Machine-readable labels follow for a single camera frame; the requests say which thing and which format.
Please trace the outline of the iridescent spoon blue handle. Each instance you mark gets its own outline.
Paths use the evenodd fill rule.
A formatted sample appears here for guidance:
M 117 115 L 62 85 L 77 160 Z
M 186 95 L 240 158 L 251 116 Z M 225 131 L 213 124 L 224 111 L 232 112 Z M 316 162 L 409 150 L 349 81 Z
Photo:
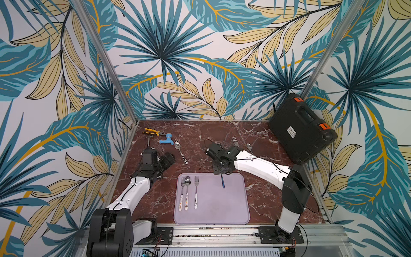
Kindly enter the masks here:
M 220 175 L 221 181 L 222 181 L 222 187 L 225 188 L 225 181 L 224 181 L 224 177 L 223 174 Z

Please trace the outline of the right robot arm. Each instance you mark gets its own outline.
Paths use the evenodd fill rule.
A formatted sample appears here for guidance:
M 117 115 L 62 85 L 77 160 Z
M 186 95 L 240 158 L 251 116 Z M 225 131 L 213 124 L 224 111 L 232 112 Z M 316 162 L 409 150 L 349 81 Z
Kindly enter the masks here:
M 284 237 L 291 236 L 312 194 L 312 187 L 302 166 L 276 164 L 235 145 L 225 149 L 218 143 L 212 143 L 206 148 L 205 154 L 212 159 L 213 172 L 216 175 L 228 175 L 236 170 L 244 171 L 280 189 L 283 207 L 276 222 L 276 230 Z

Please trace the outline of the cartoon handle spoon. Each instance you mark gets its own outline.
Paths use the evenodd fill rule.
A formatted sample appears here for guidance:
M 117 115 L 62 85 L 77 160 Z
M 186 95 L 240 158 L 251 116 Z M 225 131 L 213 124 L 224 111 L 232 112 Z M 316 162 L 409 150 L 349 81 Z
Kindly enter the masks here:
M 191 178 L 190 176 L 185 177 L 185 186 L 186 186 L 186 197 L 185 197 L 185 211 L 188 210 L 188 204 L 189 204 L 189 186 L 191 184 Z

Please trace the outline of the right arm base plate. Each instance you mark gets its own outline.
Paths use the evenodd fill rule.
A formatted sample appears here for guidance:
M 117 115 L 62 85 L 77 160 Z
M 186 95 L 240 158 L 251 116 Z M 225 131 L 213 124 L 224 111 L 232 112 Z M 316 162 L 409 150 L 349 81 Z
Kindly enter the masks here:
M 300 228 L 295 227 L 292 233 L 287 233 L 279 227 L 258 227 L 258 232 L 255 233 L 262 244 L 283 244 L 294 245 L 305 242 Z

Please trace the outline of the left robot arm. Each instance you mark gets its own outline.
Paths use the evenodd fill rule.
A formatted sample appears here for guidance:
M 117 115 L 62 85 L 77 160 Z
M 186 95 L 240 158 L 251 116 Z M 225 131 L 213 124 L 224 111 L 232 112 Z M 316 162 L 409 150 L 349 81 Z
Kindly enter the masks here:
M 143 151 L 127 188 L 108 207 L 93 213 L 86 251 L 88 257 L 128 257 L 135 243 L 154 233 L 154 222 L 133 222 L 132 214 L 143 196 L 175 161 L 175 156 L 169 152 L 159 156 L 152 148 Z

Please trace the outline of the cartoon handle fork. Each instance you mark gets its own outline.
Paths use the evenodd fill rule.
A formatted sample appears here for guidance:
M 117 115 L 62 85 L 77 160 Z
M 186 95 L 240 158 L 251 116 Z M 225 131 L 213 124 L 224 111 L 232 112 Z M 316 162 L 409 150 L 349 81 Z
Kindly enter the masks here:
M 181 186 L 182 186 L 182 190 L 181 190 L 181 194 L 180 194 L 179 207 L 178 207 L 179 212 L 181 212 L 182 209 L 183 209 L 184 187 L 185 187 L 185 178 L 184 177 L 182 177 Z

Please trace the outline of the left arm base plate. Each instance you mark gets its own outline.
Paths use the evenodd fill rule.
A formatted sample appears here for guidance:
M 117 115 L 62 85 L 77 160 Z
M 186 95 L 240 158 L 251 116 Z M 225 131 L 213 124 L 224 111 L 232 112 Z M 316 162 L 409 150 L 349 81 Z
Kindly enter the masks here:
M 157 227 L 146 238 L 139 240 L 135 245 L 170 245 L 173 241 L 173 227 Z

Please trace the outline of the white handle fork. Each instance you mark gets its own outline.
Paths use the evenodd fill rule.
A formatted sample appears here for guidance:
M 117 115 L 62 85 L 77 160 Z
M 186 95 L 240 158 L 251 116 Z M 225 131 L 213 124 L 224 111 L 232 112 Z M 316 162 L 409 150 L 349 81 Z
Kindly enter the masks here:
M 194 209 L 198 208 L 198 186 L 199 186 L 199 176 L 195 176 L 195 200 L 194 200 Z

